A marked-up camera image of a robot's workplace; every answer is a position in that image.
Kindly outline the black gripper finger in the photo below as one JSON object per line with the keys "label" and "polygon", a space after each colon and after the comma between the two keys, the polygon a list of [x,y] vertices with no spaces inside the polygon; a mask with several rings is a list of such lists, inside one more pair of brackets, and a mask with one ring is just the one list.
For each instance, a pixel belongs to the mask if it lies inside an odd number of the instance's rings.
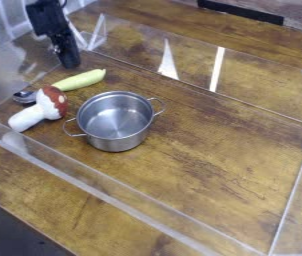
{"label": "black gripper finger", "polygon": [[76,43],[76,39],[73,37],[73,34],[71,34],[69,42],[71,42],[69,44],[71,44],[72,63],[73,63],[73,66],[79,66],[80,63],[81,63],[81,59],[80,59],[79,47],[77,47],[77,43]]}
{"label": "black gripper finger", "polygon": [[53,45],[53,52],[57,55],[60,63],[64,68],[72,69],[77,66],[73,66],[72,57],[71,57],[71,32],[65,32],[61,34],[56,34],[51,37],[52,45]]}

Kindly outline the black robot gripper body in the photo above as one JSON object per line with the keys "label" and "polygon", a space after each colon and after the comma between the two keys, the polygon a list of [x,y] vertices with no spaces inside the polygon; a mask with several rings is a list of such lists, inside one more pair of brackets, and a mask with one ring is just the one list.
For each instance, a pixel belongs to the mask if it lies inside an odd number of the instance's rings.
{"label": "black robot gripper body", "polygon": [[25,6],[25,11],[37,36],[53,37],[71,33],[59,0],[37,0]]}

